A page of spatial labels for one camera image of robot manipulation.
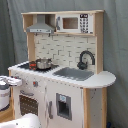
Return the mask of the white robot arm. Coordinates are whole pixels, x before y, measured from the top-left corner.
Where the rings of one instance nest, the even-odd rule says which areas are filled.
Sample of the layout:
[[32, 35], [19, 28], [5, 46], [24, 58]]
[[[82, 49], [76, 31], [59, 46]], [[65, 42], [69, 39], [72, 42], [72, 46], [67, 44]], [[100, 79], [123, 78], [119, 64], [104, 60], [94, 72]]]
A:
[[[10, 87], [21, 86], [22, 80], [9, 76], [0, 76], [0, 111], [9, 107]], [[0, 128], [42, 128], [37, 115], [28, 113], [21, 118], [0, 123]]]

